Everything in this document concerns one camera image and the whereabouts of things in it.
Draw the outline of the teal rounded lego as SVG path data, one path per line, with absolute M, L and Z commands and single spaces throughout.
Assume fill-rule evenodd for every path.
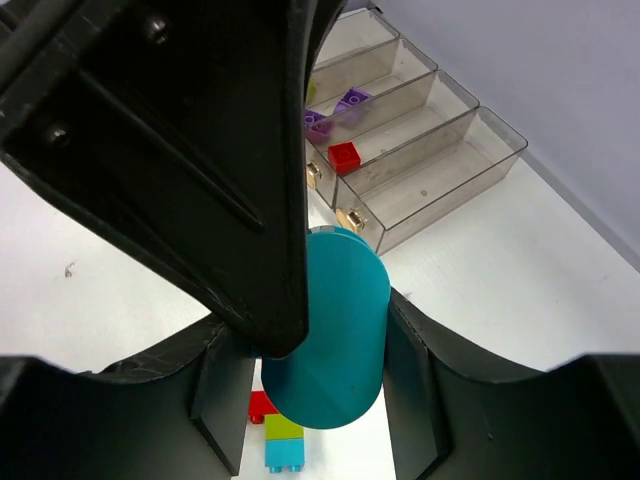
M 382 387 L 388 272 L 357 234 L 323 225 L 307 237 L 309 332 L 288 356 L 270 358 L 257 348 L 261 382 L 287 419 L 329 430 L 362 417 Z

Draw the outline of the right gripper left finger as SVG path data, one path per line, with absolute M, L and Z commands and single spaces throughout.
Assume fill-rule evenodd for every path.
M 5 479 L 228 479 L 242 458 L 254 359 L 207 316 L 99 373 L 1 361 Z

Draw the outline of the green printed lego brick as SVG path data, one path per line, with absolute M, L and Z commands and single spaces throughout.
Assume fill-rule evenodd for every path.
M 315 84 L 314 80 L 311 79 L 309 81 L 309 83 L 308 83 L 308 86 L 307 86 L 307 93 L 306 93 L 306 104 L 307 105 L 311 105 L 312 104 L 312 102 L 314 100 L 314 97 L 316 95 L 316 91 L 317 91 L 316 84 Z

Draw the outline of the small red lego brick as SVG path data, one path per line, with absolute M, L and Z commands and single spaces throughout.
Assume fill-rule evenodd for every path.
M 352 142 L 331 145 L 327 153 L 331 167 L 340 176 L 352 172 L 361 165 L 361 157 Z

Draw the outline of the purple printed lego brick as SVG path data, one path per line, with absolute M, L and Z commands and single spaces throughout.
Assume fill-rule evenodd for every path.
M 330 140 L 335 123 L 327 120 L 326 116 L 307 109 L 303 121 L 305 137 L 313 145 L 324 145 Z

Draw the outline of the red green teal brick stack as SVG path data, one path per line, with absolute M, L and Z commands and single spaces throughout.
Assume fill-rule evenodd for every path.
M 263 427 L 265 467 L 270 473 L 302 471 L 305 466 L 304 428 L 282 415 L 265 391 L 250 393 L 248 421 Z

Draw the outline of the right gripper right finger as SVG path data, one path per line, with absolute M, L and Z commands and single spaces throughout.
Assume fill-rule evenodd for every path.
M 541 372 L 476 345 L 393 293 L 384 397 L 400 479 L 639 475 L 633 354 L 589 354 Z

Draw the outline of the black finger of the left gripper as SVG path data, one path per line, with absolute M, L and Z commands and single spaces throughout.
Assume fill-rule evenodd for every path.
M 340 1 L 5 1 L 1 161 L 282 358 L 309 331 L 303 120 Z

